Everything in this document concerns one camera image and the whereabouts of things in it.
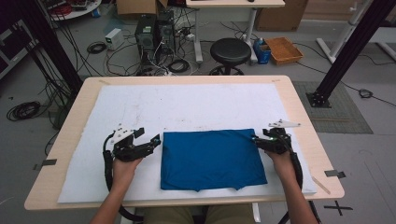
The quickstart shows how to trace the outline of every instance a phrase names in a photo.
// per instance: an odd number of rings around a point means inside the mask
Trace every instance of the person's right hand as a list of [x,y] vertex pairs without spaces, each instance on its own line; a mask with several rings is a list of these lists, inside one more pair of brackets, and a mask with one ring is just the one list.
[[282,182],[287,180],[295,181],[296,176],[294,173],[294,167],[291,163],[290,153],[288,151],[280,155],[266,150],[265,153],[273,160],[274,168]]

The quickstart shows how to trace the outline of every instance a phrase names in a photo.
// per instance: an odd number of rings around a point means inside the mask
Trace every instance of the round stool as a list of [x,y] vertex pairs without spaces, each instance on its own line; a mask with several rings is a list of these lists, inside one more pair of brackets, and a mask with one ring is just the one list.
[[248,61],[251,55],[251,49],[243,40],[222,38],[212,45],[210,54],[216,62],[222,64],[212,69],[209,72],[210,76],[230,75],[231,69],[236,71],[235,75],[244,75],[236,66]]

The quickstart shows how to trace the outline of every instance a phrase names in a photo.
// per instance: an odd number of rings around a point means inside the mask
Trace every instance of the folded blue fabric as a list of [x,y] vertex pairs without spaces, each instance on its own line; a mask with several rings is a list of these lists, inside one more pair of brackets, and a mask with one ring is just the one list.
[[241,189],[267,184],[253,129],[164,133],[161,189]]

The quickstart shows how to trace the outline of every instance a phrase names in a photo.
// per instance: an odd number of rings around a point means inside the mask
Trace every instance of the human hand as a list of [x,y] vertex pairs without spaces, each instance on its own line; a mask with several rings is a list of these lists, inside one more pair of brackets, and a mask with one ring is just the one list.
[[279,175],[279,178],[282,182],[288,180],[296,180],[294,167],[291,163],[290,153],[288,151],[280,155],[275,152],[270,152],[266,150],[264,151],[273,160],[276,173]]
[[134,179],[134,170],[143,158],[135,161],[120,161],[115,159],[113,162],[113,186],[111,190],[128,190]]

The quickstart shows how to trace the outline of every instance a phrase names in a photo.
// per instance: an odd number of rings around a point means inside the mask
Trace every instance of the computer tower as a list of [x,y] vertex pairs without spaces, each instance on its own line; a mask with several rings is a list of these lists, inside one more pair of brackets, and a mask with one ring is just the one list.
[[157,16],[155,14],[143,14],[137,22],[134,32],[141,63],[157,64],[161,55],[160,32],[158,28]]
[[158,16],[158,26],[160,28],[162,49],[164,54],[173,54],[175,52],[175,25],[174,11],[161,11]]

